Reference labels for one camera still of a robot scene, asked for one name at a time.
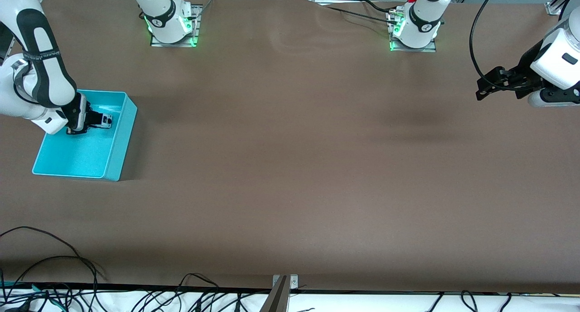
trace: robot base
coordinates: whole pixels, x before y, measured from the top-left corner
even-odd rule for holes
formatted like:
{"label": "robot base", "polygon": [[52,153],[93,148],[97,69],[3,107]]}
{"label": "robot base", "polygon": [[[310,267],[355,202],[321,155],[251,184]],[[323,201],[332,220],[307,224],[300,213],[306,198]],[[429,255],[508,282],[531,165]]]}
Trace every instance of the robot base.
{"label": "robot base", "polygon": [[176,43],[166,44],[162,43],[151,33],[151,46],[152,47],[177,47],[177,48],[187,48],[187,47],[197,47],[197,38],[199,37],[199,28],[201,26],[201,11],[203,10],[202,5],[191,5],[191,20],[184,20],[184,27],[191,29],[183,39]]}
{"label": "robot base", "polygon": [[410,52],[435,52],[437,48],[435,47],[435,39],[431,40],[431,42],[423,48],[411,48],[404,45],[401,40],[397,39],[393,33],[395,30],[400,27],[401,25],[401,18],[402,14],[400,14],[400,9],[402,10],[402,6],[397,7],[397,10],[391,10],[389,13],[386,13],[387,20],[396,21],[397,24],[388,24],[389,29],[389,45],[391,51],[410,51]]}

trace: wire bundle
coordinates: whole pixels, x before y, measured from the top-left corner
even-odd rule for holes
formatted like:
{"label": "wire bundle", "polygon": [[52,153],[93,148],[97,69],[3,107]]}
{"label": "wire bundle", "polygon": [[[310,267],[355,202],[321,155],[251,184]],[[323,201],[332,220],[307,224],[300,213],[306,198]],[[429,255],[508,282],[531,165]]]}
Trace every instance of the wire bundle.
{"label": "wire bundle", "polygon": [[[60,310],[62,312],[70,312],[71,307],[76,307],[81,312],[85,312],[85,306],[87,306],[87,308],[88,308],[87,312],[92,312],[93,311],[93,304],[96,302],[96,304],[98,304],[98,306],[101,308],[101,310],[103,310],[104,312],[107,312],[107,308],[105,308],[103,306],[103,304],[100,302],[97,294],[99,294],[99,293],[130,292],[130,291],[99,291],[98,290],[98,287],[99,287],[98,277],[100,276],[103,279],[105,279],[105,277],[104,277],[103,273],[96,268],[95,263],[93,263],[93,262],[91,262],[91,260],[81,256],[79,254],[79,252],[74,248],[74,246],[72,246],[71,244],[69,244],[65,240],[59,238],[58,236],[56,236],[48,231],[44,231],[42,229],[36,229],[35,227],[20,226],[20,227],[15,227],[14,229],[9,229],[8,231],[3,232],[2,234],[0,234],[0,239],[3,236],[6,236],[7,234],[9,234],[13,231],[19,230],[19,229],[29,229],[29,230],[50,236],[50,237],[58,240],[59,242],[62,242],[68,248],[70,248],[73,255],[56,255],[56,256],[50,256],[49,258],[44,258],[42,260],[39,260],[38,262],[34,263],[32,266],[27,268],[24,272],[22,272],[18,276],[16,281],[14,281],[11,285],[8,285],[6,283],[6,281],[4,279],[4,271],[0,268],[0,287],[2,290],[2,292],[1,292],[2,297],[0,299],[0,307],[7,306],[9,304],[22,304],[19,308],[13,308],[12,310],[14,312],[28,312],[30,304],[35,300],[41,299],[44,301],[42,302],[42,305],[40,306],[40,308],[38,309],[37,312],[42,312],[42,309],[44,308],[44,306],[46,305],[47,302],[50,302],[53,305],[60,308]],[[84,291],[79,290],[79,291],[74,292],[66,283],[52,283],[48,286],[43,287],[42,289],[39,289],[35,285],[31,285],[30,283],[23,283],[22,282],[23,278],[32,269],[39,266],[40,264],[43,264],[43,263],[51,261],[51,260],[62,260],[62,259],[78,260],[82,264],[84,264],[87,267],[87,269],[89,269],[89,271],[91,272],[91,275],[93,276],[93,283],[92,283],[91,291],[84,292]],[[205,277],[205,275],[202,275],[201,273],[188,273],[182,278],[182,280],[179,282],[178,286],[175,288],[173,296],[166,299],[165,301],[160,301],[160,296],[163,295],[164,293],[167,293],[167,291],[163,291],[163,289],[169,289],[169,288],[173,288],[173,287],[158,287],[157,291],[147,291],[147,293],[139,301],[137,301],[137,303],[133,306],[133,308],[131,309],[130,312],[145,312],[145,309],[148,306],[150,306],[152,304],[152,302],[156,302],[158,304],[158,306],[154,307],[153,310],[151,310],[151,312],[157,312],[157,311],[164,312],[164,310],[162,308],[164,306],[168,306],[175,299],[179,299],[179,303],[180,303],[179,312],[182,312],[183,304],[182,304],[181,296],[185,293],[190,292],[184,288],[185,283],[187,282],[187,279],[189,279],[189,277],[195,277],[197,279],[200,279],[200,280],[204,281],[205,283],[209,283],[212,287],[206,288],[205,291],[201,294],[201,296],[199,296],[199,298],[195,301],[195,303],[192,304],[192,306],[187,310],[187,312],[206,312],[207,310],[209,310],[211,312],[212,305],[217,300],[219,300],[227,295],[227,293],[222,293],[221,295],[218,296],[219,289],[220,289],[219,285],[217,283],[215,283],[214,281],[212,281],[211,279],[209,279],[208,277]],[[35,292],[34,293],[25,293],[25,294],[16,294],[14,292],[15,290],[18,290],[18,289],[29,289],[29,288],[32,288],[33,290],[35,290]],[[238,306],[241,306],[247,312],[246,308],[241,303],[241,300],[248,297],[248,296],[255,295],[257,293],[267,293],[267,292],[269,292],[269,291],[257,291],[257,292],[246,294],[246,295],[238,294],[238,297],[236,300],[234,300],[234,301],[230,302],[229,304],[227,304],[226,306],[224,306],[221,310],[219,310],[219,312],[222,312],[226,307],[228,307],[234,303],[236,303],[236,308]],[[84,296],[87,296],[87,295],[91,296],[90,301],[85,299]]]}

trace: metal bracket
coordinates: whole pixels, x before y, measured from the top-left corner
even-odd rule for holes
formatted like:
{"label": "metal bracket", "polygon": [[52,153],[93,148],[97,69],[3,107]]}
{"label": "metal bracket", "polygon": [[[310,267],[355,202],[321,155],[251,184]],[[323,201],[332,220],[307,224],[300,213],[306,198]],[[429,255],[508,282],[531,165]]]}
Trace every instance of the metal bracket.
{"label": "metal bracket", "polygon": [[290,286],[298,285],[298,275],[274,275],[274,279],[274,287],[261,306],[260,312],[288,312]]}
{"label": "metal bracket", "polygon": [[388,13],[385,13],[387,20],[392,20],[397,22],[397,24],[389,23],[387,28],[389,30],[389,43],[390,43],[390,50],[391,51],[409,51],[409,52],[435,52],[437,48],[435,47],[435,39],[432,39],[428,45],[423,48],[411,48],[404,45],[401,40],[394,36],[395,32],[399,31],[399,28],[402,26],[403,21],[405,20],[404,17],[404,10],[402,6],[398,6],[395,10],[390,10]]}
{"label": "metal bracket", "polygon": [[[272,277],[272,287],[276,285],[279,278],[280,275],[274,275],[274,277]],[[296,288],[298,288],[298,275],[290,275],[290,289]]]}
{"label": "metal bracket", "polygon": [[190,4],[191,13],[186,12],[186,16],[191,16],[191,20],[183,21],[184,26],[191,28],[191,32],[186,35],[183,39],[176,43],[166,44],[162,43],[156,37],[151,34],[151,46],[152,47],[197,47],[197,39],[199,37],[199,28],[201,27],[201,12],[203,11],[203,5],[193,5]]}
{"label": "metal bracket", "polygon": [[551,0],[550,2],[546,2],[545,7],[547,14],[551,16],[559,15],[564,2],[566,2],[566,0]]}

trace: robot end effector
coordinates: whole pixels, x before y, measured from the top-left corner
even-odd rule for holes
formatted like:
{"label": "robot end effector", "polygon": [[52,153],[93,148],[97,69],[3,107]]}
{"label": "robot end effector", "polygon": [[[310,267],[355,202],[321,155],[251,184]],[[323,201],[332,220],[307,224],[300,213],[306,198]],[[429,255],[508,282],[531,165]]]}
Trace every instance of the robot end effector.
{"label": "robot end effector", "polygon": [[29,119],[48,134],[110,128],[111,116],[92,111],[77,92],[38,0],[0,0],[0,21],[23,49],[0,66],[0,114]]}
{"label": "robot end effector", "polygon": [[497,91],[528,96],[534,107],[580,105],[580,7],[551,29],[510,70],[498,66],[477,81],[478,101]]}

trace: black cable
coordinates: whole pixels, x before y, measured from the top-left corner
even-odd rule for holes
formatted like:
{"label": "black cable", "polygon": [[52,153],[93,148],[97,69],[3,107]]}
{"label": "black cable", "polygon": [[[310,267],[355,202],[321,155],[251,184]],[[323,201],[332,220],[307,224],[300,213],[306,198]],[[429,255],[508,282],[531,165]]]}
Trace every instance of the black cable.
{"label": "black cable", "polygon": [[226,296],[226,295],[227,295],[227,293],[224,293],[224,294],[222,294],[221,296],[219,296],[218,298],[215,298],[215,296],[216,296],[216,295],[213,295],[213,296],[212,296],[212,301],[211,301],[211,302],[209,302],[209,304],[208,304],[208,305],[206,305],[206,306],[205,306],[205,308],[203,308],[203,309],[201,310],[201,312],[205,312],[205,310],[207,310],[207,308],[209,308],[209,310],[210,310],[210,312],[211,312],[213,304],[214,304],[214,303],[215,303],[217,300],[220,300],[222,297],[224,297],[224,296]]}
{"label": "black cable", "polygon": [[212,281],[208,277],[205,277],[205,275],[203,275],[201,273],[188,273],[188,274],[186,274],[185,276],[183,276],[182,280],[179,282],[178,287],[181,287],[183,285],[183,283],[185,283],[186,278],[189,276],[196,277],[197,279],[201,279],[201,280],[205,281],[206,283],[209,283],[209,284],[219,288],[219,285],[217,285],[217,283],[215,283],[214,281]]}
{"label": "black cable", "polygon": [[[157,297],[161,296],[164,294],[164,292],[159,292],[158,294],[154,295],[155,292],[149,292],[149,294],[147,294],[146,297],[151,296],[151,299],[148,301],[147,299],[145,300],[145,302],[143,302],[143,306],[141,306],[141,308],[139,308],[138,312],[145,312],[145,308],[147,307],[147,305],[149,305],[149,303],[153,302],[154,300],[157,301]],[[167,304],[171,304],[170,302],[165,302],[165,303],[159,303],[159,310],[163,311],[161,309],[162,306],[166,306]]]}
{"label": "black cable", "polygon": [[2,268],[0,268],[0,285],[2,285],[2,296],[4,297],[4,302],[6,302],[8,297],[6,297],[6,285],[4,283],[4,271],[2,271]]}
{"label": "black cable", "polygon": [[564,16],[564,10],[566,10],[566,7],[568,6],[569,3],[570,3],[570,0],[564,1],[562,8],[560,8],[560,16],[558,16],[558,21],[562,20],[562,17]]}
{"label": "black cable", "polygon": [[[472,299],[473,302],[473,307],[471,307],[468,302],[465,301],[464,295],[465,294],[469,294],[469,297]],[[468,307],[469,310],[472,310],[472,312],[477,312],[477,304],[475,303],[475,298],[473,297],[473,294],[471,294],[470,291],[461,291],[461,301],[464,302],[464,305]]]}
{"label": "black cable", "polygon": [[46,261],[52,260],[52,259],[56,259],[56,258],[74,258],[79,260],[80,262],[82,262],[88,269],[89,271],[91,271],[91,274],[93,275],[93,298],[91,299],[91,305],[89,306],[89,310],[91,310],[91,307],[93,305],[93,302],[96,300],[97,303],[99,304],[99,306],[103,307],[103,305],[100,303],[99,298],[97,298],[97,287],[99,285],[98,279],[97,279],[97,275],[100,275],[101,277],[105,278],[104,275],[95,267],[95,264],[93,262],[91,262],[91,260],[88,260],[87,258],[83,258],[79,252],[74,248],[74,246],[72,246],[71,244],[69,244],[68,242],[66,242],[65,240],[61,239],[60,237],[54,235],[51,232],[42,230],[42,229],[37,229],[35,227],[31,227],[31,226],[19,226],[19,227],[14,227],[13,229],[9,229],[8,231],[5,231],[3,233],[0,234],[0,238],[2,238],[2,236],[7,235],[13,231],[19,230],[19,229],[29,229],[29,230],[33,230],[36,232],[40,232],[42,234],[48,235],[56,240],[58,240],[59,242],[65,244],[67,247],[69,247],[72,252],[75,254],[75,256],[52,256],[49,258],[44,258],[42,260],[40,260],[39,262],[36,262],[35,264],[33,264],[32,266],[30,266],[28,269],[26,269],[19,277],[18,279],[14,282],[13,286],[10,288],[10,290],[8,291],[8,296],[10,296],[10,294],[12,293],[12,290],[14,289],[14,287],[16,286],[16,284],[18,283],[19,280],[23,279],[23,277],[25,277],[26,273],[28,273],[31,269],[33,269],[34,267],[36,267],[38,264],[44,263]]}
{"label": "black cable", "polygon": [[499,312],[503,312],[504,308],[508,306],[510,300],[512,300],[512,293],[507,293],[507,299],[505,303],[499,308]]}
{"label": "black cable", "polygon": [[240,300],[241,297],[242,297],[242,295],[240,293],[238,293],[238,300],[236,301],[236,306],[234,307],[234,312],[241,312],[241,310],[242,310],[242,301]]}
{"label": "black cable", "polygon": [[246,306],[244,306],[244,304],[242,303],[242,301],[240,300],[240,306],[244,309],[244,312],[250,312]]}
{"label": "black cable", "polygon": [[[268,293],[268,292],[269,292],[269,291],[259,291],[259,292],[255,292],[255,293],[250,293],[250,294],[248,294],[248,295],[244,295],[244,296],[240,297],[240,300],[242,300],[242,299],[245,299],[245,298],[246,298],[246,297],[248,297],[248,296],[252,296],[252,295],[255,295],[255,294],[265,294],[265,293]],[[225,309],[226,309],[228,306],[230,306],[230,305],[232,305],[232,304],[236,303],[237,301],[238,301],[237,299],[236,299],[236,300],[233,300],[232,302],[230,302],[230,303],[226,304],[225,306],[223,306],[223,307],[222,307],[220,310],[218,310],[217,312],[223,312],[223,310],[225,310]]]}
{"label": "black cable", "polygon": [[379,19],[377,17],[372,17],[372,16],[368,16],[368,15],[363,15],[363,14],[355,13],[355,12],[350,12],[349,10],[341,10],[340,8],[334,8],[334,7],[329,7],[329,6],[325,6],[325,7],[326,8],[330,8],[331,10],[337,10],[339,12],[343,12],[343,13],[347,13],[347,14],[352,14],[352,15],[356,15],[356,16],[360,16],[360,17],[365,17],[366,19],[382,21],[382,22],[385,22],[387,24],[396,24],[397,23],[397,22],[395,22],[393,20]]}
{"label": "black cable", "polygon": [[475,19],[473,20],[472,29],[471,29],[471,32],[469,34],[469,54],[471,56],[473,67],[475,67],[475,70],[476,70],[477,74],[479,74],[481,79],[483,79],[484,81],[486,81],[491,86],[493,86],[497,89],[502,89],[502,90],[506,90],[506,91],[529,91],[529,90],[533,90],[534,87],[511,88],[511,87],[505,87],[503,85],[497,85],[497,84],[493,83],[492,81],[489,81],[489,79],[487,79],[487,77],[485,77],[483,72],[481,72],[481,69],[479,68],[479,65],[477,64],[477,61],[475,59],[475,54],[473,53],[473,34],[475,33],[475,25],[477,24],[477,20],[479,20],[479,16],[481,15],[481,12],[483,12],[485,6],[487,5],[487,2],[489,2],[489,0],[484,0],[483,4],[481,4],[480,9],[475,16]]}
{"label": "black cable", "polygon": [[147,294],[145,294],[145,296],[141,297],[141,299],[140,299],[140,300],[138,300],[138,301],[137,301],[137,303],[135,303],[135,305],[133,306],[133,308],[131,309],[131,311],[130,311],[130,312],[134,312],[134,311],[135,311],[135,309],[137,308],[137,306],[139,306],[139,304],[141,303],[141,301],[142,301],[142,300],[145,300],[145,302],[147,302],[147,298],[148,298],[149,296],[151,296],[151,295],[153,295],[153,292],[147,292]]}
{"label": "black cable", "polygon": [[431,305],[431,308],[429,308],[429,310],[427,310],[427,312],[433,312],[435,310],[435,308],[437,307],[437,304],[439,304],[439,301],[441,301],[441,299],[443,298],[443,295],[445,295],[445,292],[439,293],[439,297],[437,297],[437,299],[435,300],[433,305]]}
{"label": "black cable", "polygon": [[46,292],[46,298],[44,299],[44,302],[42,302],[42,305],[40,306],[40,308],[38,309],[38,312],[42,312],[42,309],[44,308],[44,306],[46,305],[46,302],[48,302],[48,292]]}
{"label": "black cable", "polygon": [[57,283],[56,285],[64,285],[67,288],[67,292],[66,294],[64,294],[64,303],[60,300],[60,293],[58,293],[58,291],[56,290],[56,286],[53,285],[52,286],[52,290],[54,291],[54,294],[56,295],[56,299],[58,300],[58,303],[60,303],[62,306],[65,307],[65,309],[68,311],[70,309],[71,304],[73,303],[73,289],[69,287],[69,285],[67,285],[66,283]]}
{"label": "black cable", "polygon": [[369,4],[371,7],[373,7],[375,10],[378,10],[379,12],[383,12],[383,13],[388,13],[389,9],[385,9],[385,8],[381,8],[377,5],[375,5],[375,3],[371,2],[370,0],[358,0],[358,1],[362,1],[362,2],[366,2],[367,4]]}

